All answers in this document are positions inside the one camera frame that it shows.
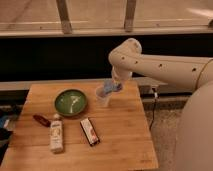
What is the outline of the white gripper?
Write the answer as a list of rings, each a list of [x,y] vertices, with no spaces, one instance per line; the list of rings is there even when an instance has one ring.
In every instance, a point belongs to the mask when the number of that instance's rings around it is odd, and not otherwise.
[[[119,92],[122,90],[123,85],[126,81],[132,78],[132,72],[124,69],[120,69],[118,67],[112,67],[111,71],[112,79],[115,84],[115,92]],[[113,91],[114,84],[111,80],[107,80],[104,83],[104,92],[106,94],[111,93]]]

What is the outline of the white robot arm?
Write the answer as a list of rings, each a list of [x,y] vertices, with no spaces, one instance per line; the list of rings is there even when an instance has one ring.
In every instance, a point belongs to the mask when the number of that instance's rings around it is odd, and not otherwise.
[[[213,58],[147,55],[129,38],[108,60],[118,82],[137,73],[192,93],[179,121],[173,171],[213,171]]]

